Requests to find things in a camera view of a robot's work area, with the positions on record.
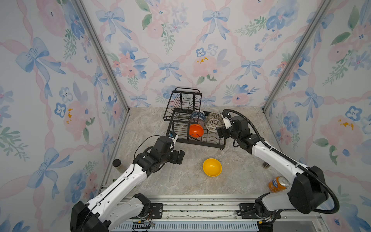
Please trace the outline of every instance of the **bowl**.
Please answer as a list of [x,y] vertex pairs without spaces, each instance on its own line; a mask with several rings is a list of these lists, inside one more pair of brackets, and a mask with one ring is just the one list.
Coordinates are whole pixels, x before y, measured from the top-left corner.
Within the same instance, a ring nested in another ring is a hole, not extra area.
[[216,132],[216,128],[221,127],[221,122],[218,119],[211,119],[207,121],[206,128],[211,132]]
[[216,159],[207,159],[205,160],[204,164],[202,165],[202,168],[206,175],[211,177],[216,177],[221,174],[221,163]]
[[205,122],[200,118],[191,118],[191,119],[189,119],[189,122],[194,123],[194,124],[199,124],[202,127],[205,126]]
[[204,134],[204,128],[199,124],[191,124],[189,126],[189,135],[194,138],[199,138]]
[[205,113],[203,111],[199,111],[199,110],[194,110],[191,113],[190,118],[200,118],[203,121],[206,121],[206,115],[205,115]]

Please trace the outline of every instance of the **dish rack handle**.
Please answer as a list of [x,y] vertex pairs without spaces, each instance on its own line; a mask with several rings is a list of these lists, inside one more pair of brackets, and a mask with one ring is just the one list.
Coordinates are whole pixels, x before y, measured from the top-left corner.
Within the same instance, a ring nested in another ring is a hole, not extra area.
[[183,88],[183,87],[176,87],[175,90],[177,91],[178,89],[191,89],[191,90],[197,90],[198,92],[200,92],[200,90],[198,89],[192,89],[192,88]]

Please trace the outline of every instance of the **vent grille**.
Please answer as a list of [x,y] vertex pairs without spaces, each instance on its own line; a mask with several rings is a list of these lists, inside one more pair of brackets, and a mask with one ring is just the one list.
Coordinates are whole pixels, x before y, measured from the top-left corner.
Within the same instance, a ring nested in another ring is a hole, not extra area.
[[[155,226],[148,229],[151,231],[259,231],[256,222],[162,222],[154,221]],[[118,231],[146,231],[140,229],[147,225],[133,224],[124,222],[118,225],[112,232]]]

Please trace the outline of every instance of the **gray marble surface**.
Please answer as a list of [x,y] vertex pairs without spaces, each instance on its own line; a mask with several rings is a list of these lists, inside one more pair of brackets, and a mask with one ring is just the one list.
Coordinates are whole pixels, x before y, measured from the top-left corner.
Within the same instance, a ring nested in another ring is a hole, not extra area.
[[[278,148],[277,141],[260,107],[229,107],[248,117],[262,137]],[[222,111],[225,107],[202,107],[203,111]],[[164,107],[132,108],[124,131],[117,159],[127,168],[133,161],[135,150],[151,135],[165,135],[169,122],[163,120]],[[149,138],[138,150],[141,153],[154,145],[158,137]],[[192,194],[263,194],[269,191],[268,182],[279,173],[272,167],[264,169],[263,161],[241,148],[232,146],[227,139],[225,149],[176,143],[176,150],[184,150],[181,165],[167,163],[135,187],[128,195],[192,195]],[[202,169],[203,162],[215,158],[222,164],[223,171],[217,177],[207,176]],[[108,183],[121,174],[112,168]]]

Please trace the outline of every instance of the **can lid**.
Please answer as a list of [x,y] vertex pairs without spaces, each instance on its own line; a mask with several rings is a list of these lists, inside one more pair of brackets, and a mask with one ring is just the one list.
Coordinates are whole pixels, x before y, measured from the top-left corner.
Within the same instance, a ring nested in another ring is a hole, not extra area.
[[121,165],[121,160],[119,160],[119,159],[115,159],[115,160],[112,162],[112,165],[113,165],[114,167],[118,167],[118,166],[120,166],[120,165]]
[[286,188],[290,185],[289,181],[286,178],[284,178],[283,176],[280,176],[278,178],[278,183],[280,183],[280,185],[282,185],[283,187],[286,187]]

